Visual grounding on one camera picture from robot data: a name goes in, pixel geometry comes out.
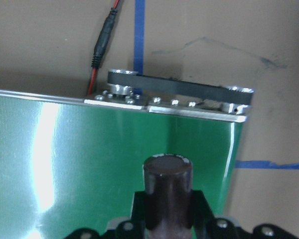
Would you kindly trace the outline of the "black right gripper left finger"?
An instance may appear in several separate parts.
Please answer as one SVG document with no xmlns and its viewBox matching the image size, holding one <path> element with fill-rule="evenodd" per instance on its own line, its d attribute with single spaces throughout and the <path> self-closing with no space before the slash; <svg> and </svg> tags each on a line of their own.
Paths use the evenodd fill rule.
<svg viewBox="0 0 299 239">
<path fill-rule="evenodd" d="M 116 226 L 108 227 L 106 232 L 100 235 L 90 228 L 76 229 L 66 239 L 145 239 L 145 192 L 134 193 L 131 215 L 127 219 L 118 222 Z"/>
</svg>

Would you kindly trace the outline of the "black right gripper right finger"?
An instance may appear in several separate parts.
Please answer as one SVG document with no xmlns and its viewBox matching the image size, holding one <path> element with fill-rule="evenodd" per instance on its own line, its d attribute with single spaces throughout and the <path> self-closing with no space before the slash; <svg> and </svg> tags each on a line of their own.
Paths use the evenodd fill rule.
<svg viewBox="0 0 299 239">
<path fill-rule="evenodd" d="M 273 224 L 260 224 L 251 232 L 226 217 L 214 216 L 202 191 L 192 192 L 193 228 L 197 239 L 296 239 Z"/>
</svg>

